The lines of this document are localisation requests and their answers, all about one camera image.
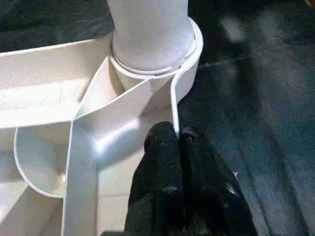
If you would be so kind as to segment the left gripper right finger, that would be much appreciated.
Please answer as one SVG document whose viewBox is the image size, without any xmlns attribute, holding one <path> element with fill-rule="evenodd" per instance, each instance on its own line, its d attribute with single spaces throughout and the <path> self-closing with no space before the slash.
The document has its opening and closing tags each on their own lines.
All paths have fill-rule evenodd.
<svg viewBox="0 0 315 236">
<path fill-rule="evenodd" d="M 185 127 L 179 148 L 188 235 L 257 235 L 235 174 L 206 135 Z"/>
</svg>

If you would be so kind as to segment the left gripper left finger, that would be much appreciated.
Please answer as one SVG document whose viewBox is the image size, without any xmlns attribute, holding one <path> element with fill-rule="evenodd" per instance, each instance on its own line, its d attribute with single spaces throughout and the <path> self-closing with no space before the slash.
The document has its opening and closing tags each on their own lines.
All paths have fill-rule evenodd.
<svg viewBox="0 0 315 236">
<path fill-rule="evenodd" d="M 130 189 L 124 231 L 130 236 L 177 236 L 184 229 L 183 182 L 172 123 L 148 131 Z"/>
</svg>

